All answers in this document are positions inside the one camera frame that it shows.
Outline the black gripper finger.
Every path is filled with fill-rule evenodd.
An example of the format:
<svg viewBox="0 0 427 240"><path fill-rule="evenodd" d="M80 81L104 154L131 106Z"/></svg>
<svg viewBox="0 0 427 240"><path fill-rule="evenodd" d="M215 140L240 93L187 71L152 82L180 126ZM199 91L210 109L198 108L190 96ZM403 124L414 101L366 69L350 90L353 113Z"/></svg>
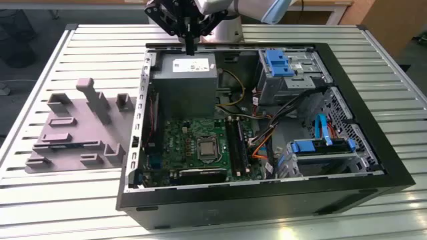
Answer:
<svg viewBox="0 0 427 240"><path fill-rule="evenodd" d="M163 0L150 0L144 8L144 13L171 36L178 36L184 44L186 54L190 55L191 35L186 24L187 17L175 17L164 7Z"/></svg>
<svg viewBox="0 0 427 240"><path fill-rule="evenodd" d="M194 55L198 50L198 38L207 36L214 28L219 25L227 17L228 11L219 11L210 14L203 20L199 16L190 17L190 54Z"/></svg>

